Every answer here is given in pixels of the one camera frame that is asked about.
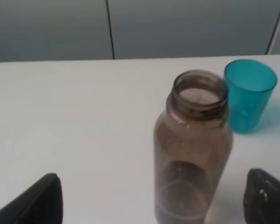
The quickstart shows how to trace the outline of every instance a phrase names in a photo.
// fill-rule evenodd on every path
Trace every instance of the teal plastic cup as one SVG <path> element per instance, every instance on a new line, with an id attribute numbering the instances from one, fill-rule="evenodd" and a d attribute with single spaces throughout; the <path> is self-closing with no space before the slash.
<path id="1" fill-rule="evenodd" d="M 229 125 L 239 133 L 251 132 L 277 84 L 275 72 L 255 60 L 236 60 L 225 67 L 230 107 Z"/>

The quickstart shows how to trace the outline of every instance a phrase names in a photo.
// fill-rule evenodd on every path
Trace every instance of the table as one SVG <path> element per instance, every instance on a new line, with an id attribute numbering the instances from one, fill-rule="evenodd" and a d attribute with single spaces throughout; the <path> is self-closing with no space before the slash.
<path id="1" fill-rule="evenodd" d="M 238 58 L 279 78 L 258 131 L 234 135 L 207 217 L 243 224 L 248 170 L 280 179 L 280 55 L 0 63 L 0 208 L 56 172 L 64 224 L 155 224 L 153 127 L 173 80 L 190 69 L 222 76 Z"/>

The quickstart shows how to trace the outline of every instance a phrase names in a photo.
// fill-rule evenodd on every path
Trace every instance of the bottle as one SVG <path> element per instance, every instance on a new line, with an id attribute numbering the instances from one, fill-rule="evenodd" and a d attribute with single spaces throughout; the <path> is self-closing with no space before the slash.
<path id="1" fill-rule="evenodd" d="M 178 76 L 154 129 L 159 224 L 202 224 L 232 147 L 226 84 L 191 70 Z"/>

